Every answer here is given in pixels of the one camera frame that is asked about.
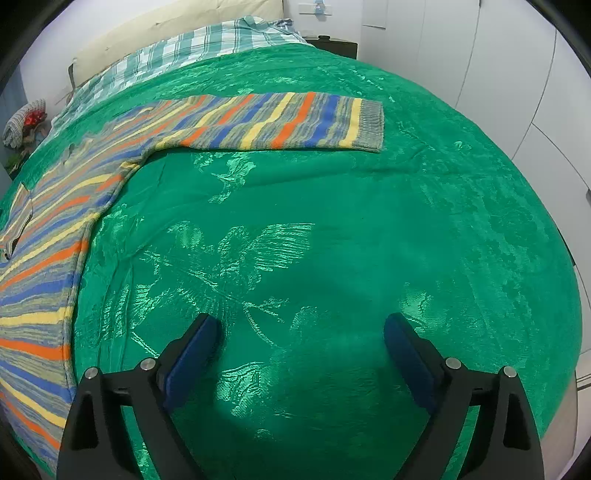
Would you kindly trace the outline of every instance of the cushioned headboard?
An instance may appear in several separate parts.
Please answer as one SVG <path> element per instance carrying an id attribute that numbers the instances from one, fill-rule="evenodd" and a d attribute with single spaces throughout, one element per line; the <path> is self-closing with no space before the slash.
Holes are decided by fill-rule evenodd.
<path id="1" fill-rule="evenodd" d="M 113 62 L 152 43 L 228 20 L 253 15 L 283 17 L 282 0 L 179 0 L 118 26 L 80 50 L 73 61 L 76 86 Z"/>

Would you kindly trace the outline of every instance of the green bedspread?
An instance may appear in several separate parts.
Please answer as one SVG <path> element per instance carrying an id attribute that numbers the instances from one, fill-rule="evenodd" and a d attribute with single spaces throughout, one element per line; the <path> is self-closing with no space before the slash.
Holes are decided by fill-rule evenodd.
<path id="1" fill-rule="evenodd" d="M 32 187 L 70 143 L 143 103 L 288 91 L 383 102 L 384 151 L 154 155 L 95 228 L 77 376 L 132 368 L 209 312 L 225 342 L 174 419 L 210 479 L 390 479 L 427 421 L 383 345 L 401 311 L 444 356 L 516 367 L 543 434 L 580 347 L 569 255 L 501 150 L 411 82 L 302 45 L 207 60 L 91 110 L 19 180 Z"/>

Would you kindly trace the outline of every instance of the metal screw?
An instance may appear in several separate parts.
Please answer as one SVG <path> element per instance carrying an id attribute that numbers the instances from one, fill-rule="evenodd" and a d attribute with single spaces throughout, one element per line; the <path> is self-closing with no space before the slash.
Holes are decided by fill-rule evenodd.
<path id="1" fill-rule="evenodd" d="M 509 378 L 515 378 L 517 376 L 517 370 L 513 367 L 503 368 L 503 373 Z"/>
<path id="2" fill-rule="evenodd" d="M 459 370 L 462 366 L 462 362 L 460 362 L 457 358 L 453 358 L 452 356 L 450 358 L 446 358 L 445 364 L 452 370 Z"/>
<path id="3" fill-rule="evenodd" d="M 154 360 L 153 358 L 144 358 L 142 360 L 142 362 L 140 363 L 139 367 L 142 370 L 152 370 L 154 367 L 156 366 L 156 360 Z"/>
<path id="4" fill-rule="evenodd" d="M 94 377 L 96 377 L 99 374 L 99 369 L 96 367 L 90 367 L 86 370 L 86 372 L 84 372 L 84 376 L 90 380 Z"/>

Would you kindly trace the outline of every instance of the black nightstand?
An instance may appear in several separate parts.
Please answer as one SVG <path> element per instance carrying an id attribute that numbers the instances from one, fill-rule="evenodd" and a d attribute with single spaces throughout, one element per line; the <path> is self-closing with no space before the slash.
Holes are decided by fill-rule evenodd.
<path id="1" fill-rule="evenodd" d="M 330 38 L 328 35 L 304 37 L 304 39 L 321 50 L 326 50 L 349 59 L 357 59 L 357 44 L 355 42 Z"/>

